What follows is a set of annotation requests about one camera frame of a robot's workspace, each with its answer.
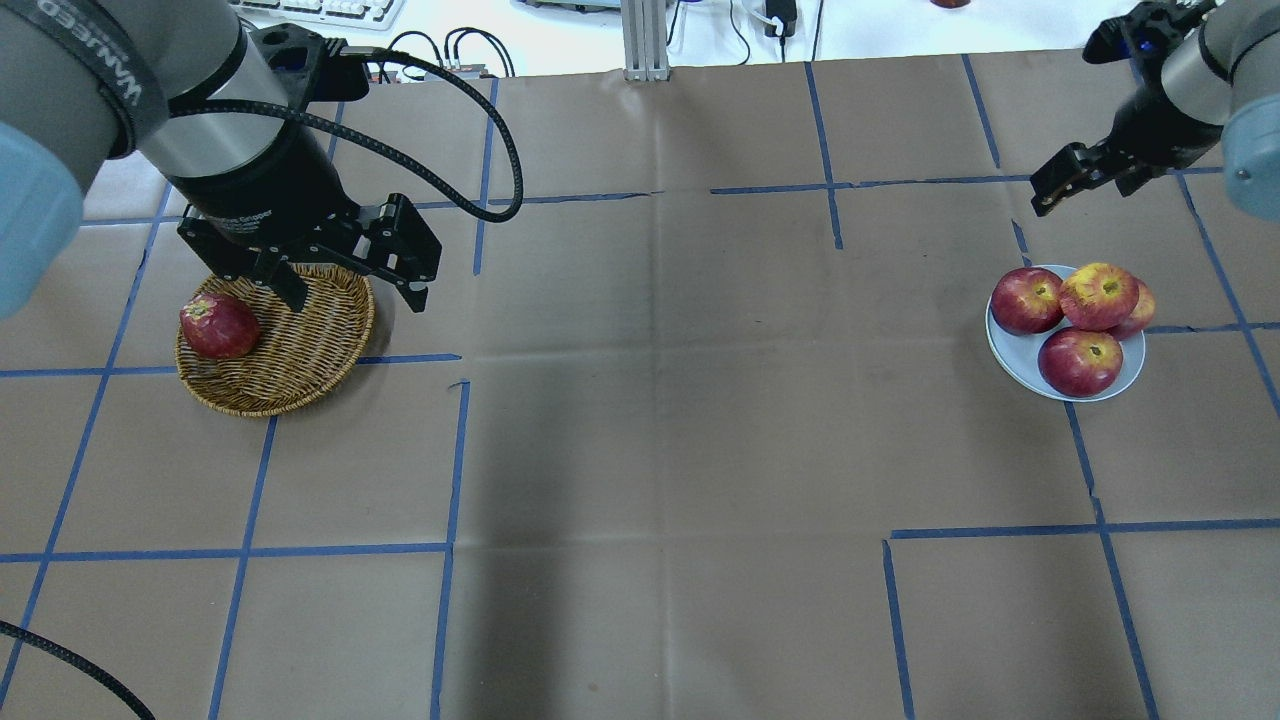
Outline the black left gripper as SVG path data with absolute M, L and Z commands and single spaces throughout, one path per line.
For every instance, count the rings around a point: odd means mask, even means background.
M 346 41 L 300 26 L 241 32 L 228 63 L 170 104 L 165 177 L 187 201 L 179 234 L 221 278 L 247 279 L 302 313 L 300 264 L 375 275 L 424 313 L 442 243 L 402 193 L 362 206 L 298 114 L 370 88 Z

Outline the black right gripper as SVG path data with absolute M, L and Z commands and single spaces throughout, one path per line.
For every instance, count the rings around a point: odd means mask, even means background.
M 1220 141 L 1222 67 L 1204 46 L 1204 27 L 1219 5 L 1140 1 L 1097 26 L 1083 60 L 1129 61 L 1138 87 L 1116 110 L 1106 137 L 1092 146 L 1068 143 L 1032 174 L 1037 217 L 1107 183 L 1129 197 L 1149 181 L 1190 167 Z

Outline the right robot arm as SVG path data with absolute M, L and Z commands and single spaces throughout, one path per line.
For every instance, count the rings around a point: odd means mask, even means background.
M 1277 220 L 1275 1 L 1140 1 L 1102 20 L 1082 58 L 1093 65 L 1126 61 L 1138 86 L 1100 142 L 1068 143 L 1030 177 L 1037 217 L 1103 184 L 1132 196 L 1220 147 L 1231 202 Z

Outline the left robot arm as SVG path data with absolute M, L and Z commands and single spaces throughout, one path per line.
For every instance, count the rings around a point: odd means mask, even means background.
M 187 201 L 179 236 L 214 275 L 300 311 L 300 265 L 332 264 L 422 311 L 439 240 L 402 193 L 353 201 L 307 113 L 364 97 L 375 56 L 293 24 L 246 29 L 219 1 L 5 1 L 3 315 L 73 240 L 101 165 L 133 152 Z

